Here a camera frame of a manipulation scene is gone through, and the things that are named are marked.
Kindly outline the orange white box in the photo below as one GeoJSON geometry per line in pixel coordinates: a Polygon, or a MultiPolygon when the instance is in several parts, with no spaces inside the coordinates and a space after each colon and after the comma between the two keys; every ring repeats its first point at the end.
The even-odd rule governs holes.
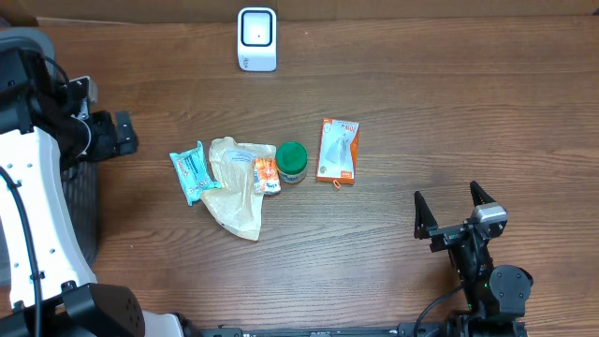
{"type": "Polygon", "coordinates": [[[332,183],[337,189],[343,184],[354,185],[359,145],[359,122],[325,118],[322,124],[316,179],[332,183]]]}

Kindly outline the beige plastic bag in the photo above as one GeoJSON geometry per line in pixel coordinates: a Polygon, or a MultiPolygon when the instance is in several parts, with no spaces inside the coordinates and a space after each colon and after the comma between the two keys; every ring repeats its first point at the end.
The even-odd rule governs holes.
{"type": "Polygon", "coordinates": [[[273,158],[275,152],[274,145],[238,143],[231,137],[211,143],[209,161],[221,187],[204,191],[200,199],[216,222],[237,237],[259,238],[264,194],[255,189],[255,160],[273,158]]]}

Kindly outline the teal wipes packet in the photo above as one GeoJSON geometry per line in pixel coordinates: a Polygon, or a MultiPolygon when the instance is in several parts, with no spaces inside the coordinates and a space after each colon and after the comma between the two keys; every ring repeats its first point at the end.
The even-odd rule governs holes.
{"type": "Polygon", "coordinates": [[[204,191],[221,187],[221,184],[212,179],[208,171],[204,147],[200,140],[194,149],[182,153],[170,153],[169,158],[188,206],[200,201],[204,191]]]}

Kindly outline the grey plastic mesh basket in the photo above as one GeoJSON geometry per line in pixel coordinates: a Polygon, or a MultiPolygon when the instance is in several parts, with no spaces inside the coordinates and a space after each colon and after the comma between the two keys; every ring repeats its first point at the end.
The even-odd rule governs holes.
{"type": "MultiPolygon", "coordinates": [[[[49,56],[52,61],[54,60],[55,53],[54,48],[43,33],[33,28],[9,28],[1,31],[1,53],[5,51],[16,51],[17,49],[23,49],[24,51],[32,51],[34,54],[40,52],[43,56],[49,56]]],[[[37,159],[39,156],[34,157],[34,151],[36,155],[44,154],[48,159],[51,155],[50,145],[55,145],[55,151],[58,149],[58,143],[51,143],[51,136],[42,134],[41,138],[32,133],[21,134],[19,128],[8,131],[7,136],[1,136],[1,150],[8,150],[8,154],[16,159],[37,159]]],[[[34,186],[36,189],[29,192],[29,194],[22,194],[22,197],[36,196],[36,191],[39,193],[46,187],[55,187],[48,196],[49,201],[45,201],[40,204],[39,208],[35,207],[34,211],[38,210],[42,212],[45,210],[46,205],[53,206],[49,212],[45,212],[44,216],[39,218],[40,220],[55,220],[57,222],[52,223],[53,226],[44,226],[50,230],[57,230],[57,234],[53,234],[49,237],[52,243],[62,244],[57,247],[48,247],[47,252],[43,251],[44,255],[38,255],[37,258],[45,258],[48,263],[44,265],[46,270],[40,268],[40,272],[50,271],[53,273],[47,274],[46,279],[49,282],[42,280],[42,286],[49,286],[56,284],[59,286],[61,283],[66,281],[74,281],[77,286],[85,285],[88,283],[95,283],[97,281],[96,276],[91,270],[91,265],[94,263],[97,256],[97,230],[98,230],[98,191],[97,191],[97,167],[95,164],[80,163],[77,166],[70,168],[67,171],[61,172],[61,187],[55,187],[57,182],[53,180],[44,181],[40,185],[34,186]],[[63,193],[63,199],[65,201],[58,200],[58,192],[63,193]]],[[[24,279],[20,275],[17,277],[16,270],[17,260],[11,261],[9,259],[9,252],[7,246],[7,237],[5,236],[4,227],[1,229],[1,286],[8,286],[9,284],[19,285],[14,279],[24,279]]]]}

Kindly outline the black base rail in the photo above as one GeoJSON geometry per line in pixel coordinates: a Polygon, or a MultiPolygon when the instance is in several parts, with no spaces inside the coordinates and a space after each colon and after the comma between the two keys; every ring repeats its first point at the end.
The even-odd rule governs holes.
{"type": "Polygon", "coordinates": [[[396,327],[383,328],[347,328],[347,329],[290,329],[290,330],[242,330],[240,328],[202,329],[197,331],[201,337],[527,337],[528,331],[523,323],[491,329],[490,326],[473,324],[468,333],[460,332],[447,323],[421,323],[415,333],[414,323],[400,323],[396,327]]]}

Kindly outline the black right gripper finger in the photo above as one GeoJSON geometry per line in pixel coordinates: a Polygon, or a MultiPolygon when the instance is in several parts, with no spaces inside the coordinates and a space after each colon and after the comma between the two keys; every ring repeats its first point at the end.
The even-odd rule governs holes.
{"type": "Polygon", "coordinates": [[[489,194],[485,192],[485,190],[478,184],[477,181],[471,181],[469,186],[473,203],[475,206],[490,204],[495,201],[494,198],[492,198],[489,194]]]}
{"type": "Polygon", "coordinates": [[[438,228],[436,219],[434,218],[426,199],[419,191],[414,193],[415,199],[415,229],[414,237],[416,239],[428,239],[431,232],[438,228]]]}

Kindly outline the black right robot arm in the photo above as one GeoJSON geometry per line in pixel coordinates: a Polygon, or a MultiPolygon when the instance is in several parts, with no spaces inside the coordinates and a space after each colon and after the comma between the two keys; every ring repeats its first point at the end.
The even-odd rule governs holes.
{"type": "Polygon", "coordinates": [[[414,237],[429,239],[432,252],[448,252],[460,284],[434,300],[418,316],[409,336],[525,336],[526,301],[533,277],[513,265],[495,266],[489,253],[490,240],[500,237],[507,224],[507,210],[475,181],[470,182],[474,209],[461,224],[439,227],[426,199],[418,191],[415,199],[414,237]],[[462,292],[465,311],[451,313],[442,323],[425,324],[426,315],[437,305],[462,292]]]}

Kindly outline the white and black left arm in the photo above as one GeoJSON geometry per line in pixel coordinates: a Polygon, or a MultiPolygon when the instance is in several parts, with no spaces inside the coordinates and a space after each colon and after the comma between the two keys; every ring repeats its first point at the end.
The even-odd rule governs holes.
{"type": "Polygon", "coordinates": [[[144,311],[97,282],[72,226],[63,174],[137,150],[127,112],[90,112],[91,81],[55,78],[42,51],[1,53],[1,223],[12,265],[5,336],[189,336],[177,314],[144,311]]]}

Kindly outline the white barcode scanner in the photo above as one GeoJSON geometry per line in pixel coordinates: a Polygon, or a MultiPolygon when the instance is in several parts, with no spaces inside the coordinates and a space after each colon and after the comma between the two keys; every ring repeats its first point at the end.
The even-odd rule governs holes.
{"type": "Polygon", "coordinates": [[[240,69],[272,72],[277,68],[277,16],[269,7],[244,7],[238,14],[240,69]]]}

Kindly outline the green lid jar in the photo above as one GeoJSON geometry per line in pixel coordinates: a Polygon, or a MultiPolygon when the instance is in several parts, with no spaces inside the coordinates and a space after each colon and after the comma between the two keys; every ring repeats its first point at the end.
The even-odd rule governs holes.
{"type": "Polygon", "coordinates": [[[280,178],[285,183],[300,183],[307,175],[307,152],[298,142],[283,143],[277,149],[275,161],[280,178]]]}

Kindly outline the small orange white packet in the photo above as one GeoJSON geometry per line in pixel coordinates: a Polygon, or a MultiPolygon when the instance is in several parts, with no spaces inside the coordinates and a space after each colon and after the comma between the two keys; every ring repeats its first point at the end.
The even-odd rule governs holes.
{"type": "Polygon", "coordinates": [[[274,158],[259,157],[254,160],[255,191],[265,195],[281,192],[279,174],[274,158]]]}

